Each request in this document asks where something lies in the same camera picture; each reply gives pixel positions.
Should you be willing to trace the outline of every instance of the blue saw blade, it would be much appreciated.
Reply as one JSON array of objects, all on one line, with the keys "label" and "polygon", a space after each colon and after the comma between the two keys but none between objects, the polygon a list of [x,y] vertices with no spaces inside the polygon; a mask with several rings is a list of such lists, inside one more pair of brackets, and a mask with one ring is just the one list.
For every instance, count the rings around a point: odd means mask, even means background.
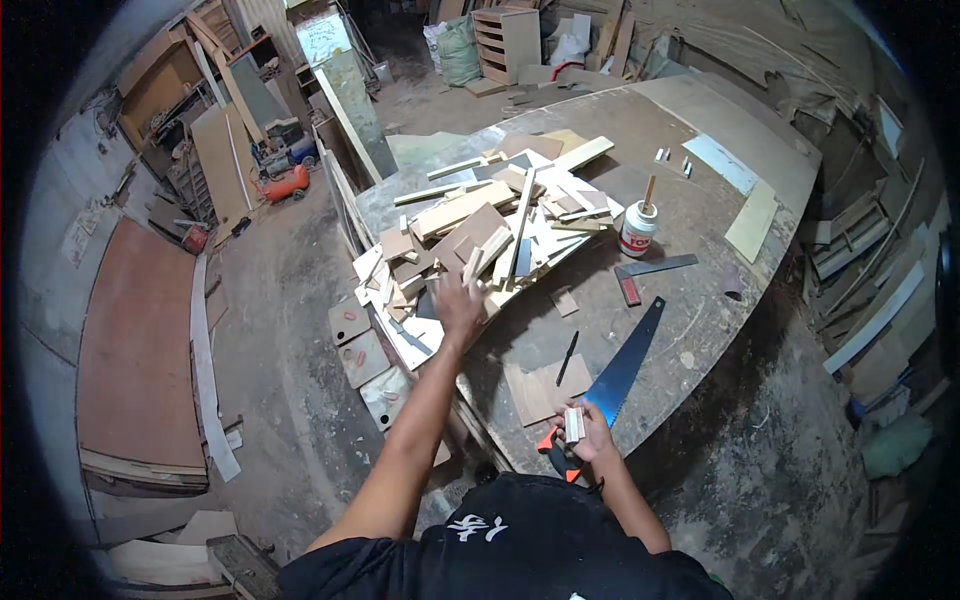
[{"label": "blue saw blade", "polygon": [[663,314],[665,305],[666,300],[660,296],[654,299],[653,305],[636,324],[633,333],[584,394],[584,398],[603,411],[609,427],[613,427],[613,422],[623,407],[623,401],[627,399],[627,393],[634,385],[636,374],[640,371],[654,332],[660,324],[660,315]]}]

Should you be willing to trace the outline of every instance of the hand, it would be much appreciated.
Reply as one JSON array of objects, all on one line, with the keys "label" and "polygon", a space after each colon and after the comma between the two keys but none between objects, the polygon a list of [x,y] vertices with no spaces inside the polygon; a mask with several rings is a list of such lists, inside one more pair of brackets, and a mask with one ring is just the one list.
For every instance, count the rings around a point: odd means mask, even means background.
[{"label": "hand", "polygon": [[463,349],[477,327],[487,319],[483,293],[476,280],[461,282],[459,273],[440,275],[440,283],[433,288],[433,307],[444,326],[444,341]]},{"label": "hand", "polygon": [[[620,451],[613,445],[613,436],[610,434],[610,428],[607,426],[607,418],[603,412],[596,407],[593,402],[588,400],[570,400],[572,407],[582,406],[584,409],[584,428],[587,430],[587,436],[581,438],[580,442],[574,444],[573,453],[579,456],[585,463],[593,463],[600,460],[620,460]],[[561,412],[557,417],[551,417],[550,424],[558,425],[557,436],[566,440],[566,431],[564,431],[564,415]]]}]

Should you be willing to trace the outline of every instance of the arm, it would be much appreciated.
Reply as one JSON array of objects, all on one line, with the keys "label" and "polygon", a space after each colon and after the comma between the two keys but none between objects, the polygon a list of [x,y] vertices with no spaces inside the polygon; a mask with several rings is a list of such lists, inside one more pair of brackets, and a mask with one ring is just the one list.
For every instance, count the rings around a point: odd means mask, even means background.
[{"label": "arm", "polygon": [[307,552],[349,538],[398,540],[411,530],[450,412],[454,379],[474,329],[486,313],[475,282],[447,273],[434,294],[444,341],[396,417],[370,476],[340,520]]},{"label": "arm", "polygon": [[[624,533],[639,538],[650,554],[671,549],[670,536],[636,488],[620,451],[613,445],[607,420],[599,408],[581,400],[587,437],[573,446],[574,453],[589,463],[595,481],[604,480],[603,502],[620,522]],[[552,422],[563,427],[563,418]]]}]

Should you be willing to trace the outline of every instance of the red plywood panel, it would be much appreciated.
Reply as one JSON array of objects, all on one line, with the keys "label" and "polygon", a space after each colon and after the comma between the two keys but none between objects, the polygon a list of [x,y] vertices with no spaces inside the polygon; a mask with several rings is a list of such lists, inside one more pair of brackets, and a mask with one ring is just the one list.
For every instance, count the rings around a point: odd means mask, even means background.
[{"label": "red plywood panel", "polygon": [[80,346],[80,446],[203,467],[190,380],[194,257],[124,217],[93,286]]}]

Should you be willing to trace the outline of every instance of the white print on shirt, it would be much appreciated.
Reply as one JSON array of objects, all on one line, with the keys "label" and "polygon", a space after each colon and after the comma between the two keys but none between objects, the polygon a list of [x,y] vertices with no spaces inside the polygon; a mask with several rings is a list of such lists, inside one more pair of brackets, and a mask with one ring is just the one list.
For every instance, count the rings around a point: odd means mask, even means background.
[{"label": "white print on shirt", "polygon": [[[500,533],[501,531],[509,527],[509,525],[501,525],[502,522],[503,522],[503,519],[500,518],[499,516],[493,521],[493,524],[495,525],[495,527],[493,527],[489,532],[487,532],[487,535],[486,535],[487,541],[493,540],[493,536],[495,536],[496,534]],[[490,525],[488,525],[484,519],[480,518],[477,515],[467,515],[462,519],[460,519],[459,521],[453,521],[453,523],[450,525],[447,525],[446,528],[459,531],[460,541],[467,541],[467,538],[469,538],[470,534],[476,533],[478,529],[490,529]]]}]

